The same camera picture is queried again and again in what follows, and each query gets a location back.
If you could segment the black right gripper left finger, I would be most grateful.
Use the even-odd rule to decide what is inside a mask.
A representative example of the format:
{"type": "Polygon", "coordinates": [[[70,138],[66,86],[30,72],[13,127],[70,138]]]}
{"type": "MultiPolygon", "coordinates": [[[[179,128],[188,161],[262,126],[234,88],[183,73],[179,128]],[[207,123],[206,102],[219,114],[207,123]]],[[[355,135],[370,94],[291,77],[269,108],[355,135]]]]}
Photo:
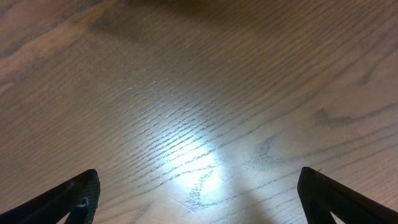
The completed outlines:
{"type": "Polygon", "coordinates": [[[91,224],[101,187],[98,173],[88,169],[41,195],[1,214],[1,223],[91,224]]]}

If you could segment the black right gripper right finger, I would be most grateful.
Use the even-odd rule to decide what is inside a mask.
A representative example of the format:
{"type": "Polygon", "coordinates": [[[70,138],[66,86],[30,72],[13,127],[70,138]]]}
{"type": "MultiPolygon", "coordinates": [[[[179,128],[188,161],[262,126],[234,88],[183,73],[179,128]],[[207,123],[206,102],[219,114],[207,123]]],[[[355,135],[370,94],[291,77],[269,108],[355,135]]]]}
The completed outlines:
{"type": "Polygon", "coordinates": [[[297,191],[309,224],[397,223],[397,212],[323,175],[303,167],[297,191]]]}

